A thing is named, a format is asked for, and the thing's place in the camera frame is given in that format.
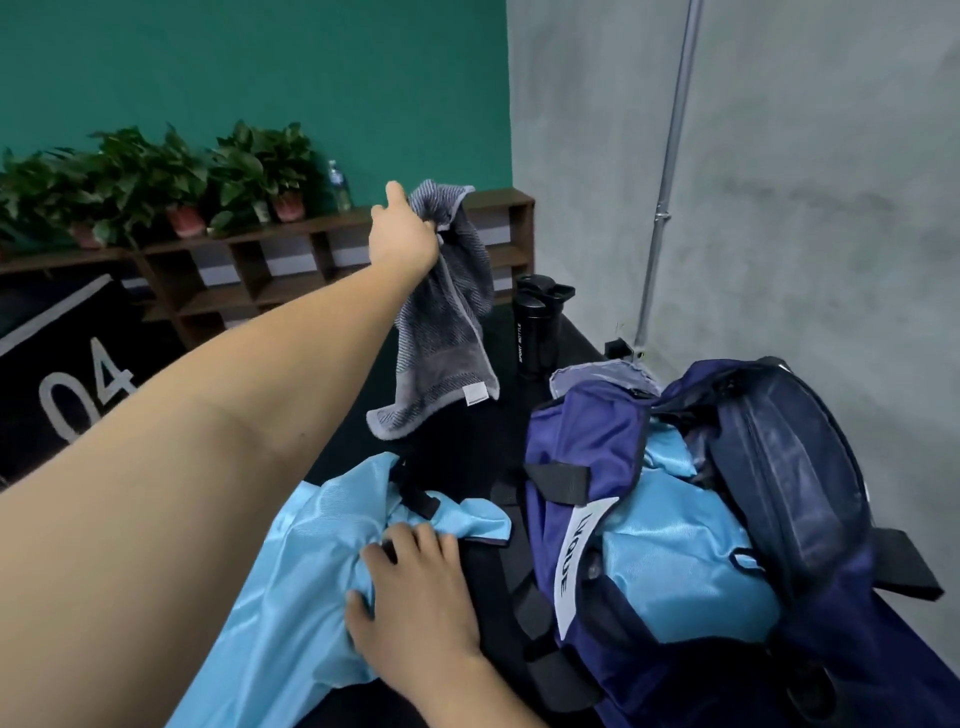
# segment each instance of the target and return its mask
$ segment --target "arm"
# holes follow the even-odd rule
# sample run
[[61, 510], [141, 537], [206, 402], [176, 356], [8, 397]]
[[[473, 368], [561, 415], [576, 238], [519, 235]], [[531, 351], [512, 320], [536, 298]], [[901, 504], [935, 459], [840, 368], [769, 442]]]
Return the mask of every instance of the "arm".
[[430, 728], [545, 728], [480, 652], [480, 633], [453, 536], [429, 523], [387, 531], [396, 564], [380, 546], [364, 563], [376, 592], [371, 618], [351, 592], [347, 628], [374, 671], [413, 703]]
[[387, 194], [369, 268], [184, 356], [0, 496], [0, 725], [165, 724], [436, 261]]

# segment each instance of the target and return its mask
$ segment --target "open bag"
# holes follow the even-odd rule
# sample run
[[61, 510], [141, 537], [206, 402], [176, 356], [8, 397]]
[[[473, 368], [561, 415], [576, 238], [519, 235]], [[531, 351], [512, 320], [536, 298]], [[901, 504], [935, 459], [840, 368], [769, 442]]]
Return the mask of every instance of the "open bag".
[[[664, 433], [689, 462], [658, 455]], [[659, 397], [580, 382], [533, 413], [492, 499], [551, 710], [592, 706], [608, 728], [960, 725], [960, 681], [874, 587], [943, 592], [874, 526], [843, 432], [781, 360], [697, 362]]]

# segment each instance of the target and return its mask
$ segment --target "red flower pot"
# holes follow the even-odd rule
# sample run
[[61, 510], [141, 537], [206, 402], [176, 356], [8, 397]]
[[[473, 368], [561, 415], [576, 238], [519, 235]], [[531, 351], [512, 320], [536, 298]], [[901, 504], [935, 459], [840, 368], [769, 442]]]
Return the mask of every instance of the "red flower pot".
[[194, 237], [206, 231], [206, 222], [195, 207], [167, 207], [167, 220], [177, 237]]
[[106, 247], [93, 236], [93, 228], [87, 223], [70, 223], [70, 237], [84, 250], [99, 251]]
[[295, 189], [288, 189], [283, 194], [274, 197], [274, 210], [282, 223], [293, 223], [302, 220], [306, 214], [303, 209], [303, 195]]

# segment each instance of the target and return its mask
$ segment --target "number 04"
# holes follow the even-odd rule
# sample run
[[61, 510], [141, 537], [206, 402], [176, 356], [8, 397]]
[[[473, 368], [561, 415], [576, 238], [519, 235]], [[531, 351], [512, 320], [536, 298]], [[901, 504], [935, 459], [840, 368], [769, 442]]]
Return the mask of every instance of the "number 04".
[[[130, 395], [136, 392], [132, 382], [133, 374], [129, 369], [121, 372], [96, 337], [90, 339], [90, 354], [93, 356], [93, 377], [97, 383], [97, 399], [100, 400], [100, 404], [107, 404], [121, 391]], [[105, 373], [111, 377], [110, 384], [107, 384]], [[100, 412], [93, 403], [93, 398], [86, 391], [86, 387], [75, 376], [65, 372], [53, 372], [43, 378], [40, 382], [40, 406], [43, 407], [47, 419], [50, 420], [57, 434], [68, 443], [72, 443], [80, 437], [80, 433], [70, 426], [57, 407], [57, 403], [54, 402], [54, 387], [57, 385], [66, 387], [77, 396], [86, 410], [86, 416], [90, 418], [91, 426], [100, 422]]]

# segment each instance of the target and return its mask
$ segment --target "striped towel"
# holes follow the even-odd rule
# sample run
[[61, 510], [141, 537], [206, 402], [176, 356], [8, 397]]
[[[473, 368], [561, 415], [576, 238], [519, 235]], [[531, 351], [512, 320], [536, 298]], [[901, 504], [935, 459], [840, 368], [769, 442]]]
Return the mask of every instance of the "striped towel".
[[405, 437], [426, 418], [464, 398], [464, 387], [483, 382], [493, 399], [500, 382], [483, 348], [479, 319], [493, 307], [493, 272], [487, 249], [462, 209], [473, 187], [423, 182], [410, 207], [437, 224], [440, 259], [396, 317], [396, 402], [367, 413], [381, 440]]

